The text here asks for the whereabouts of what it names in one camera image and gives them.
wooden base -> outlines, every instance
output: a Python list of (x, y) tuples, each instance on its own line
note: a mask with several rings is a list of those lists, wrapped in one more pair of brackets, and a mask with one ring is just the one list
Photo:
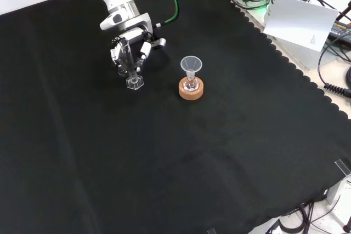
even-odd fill
[(184, 89), (184, 81), (186, 80), (186, 77), (181, 79), (179, 82), (179, 94), (180, 96), (188, 101), (194, 101), (200, 98), (203, 95), (203, 82), (201, 79), (197, 78), (199, 82), (199, 88), (193, 92), (190, 92), (188, 90)]

black cloth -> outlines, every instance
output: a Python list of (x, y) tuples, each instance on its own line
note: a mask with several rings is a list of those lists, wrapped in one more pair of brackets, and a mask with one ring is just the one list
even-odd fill
[[(179, 4), (137, 91), (111, 66), (102, 0), (0, 17), (1, 233), (244, 234), (342, 178), (346, 114), (229, 0)], [(187, 55), (203, 62), (194, 102), (178, 94)]]

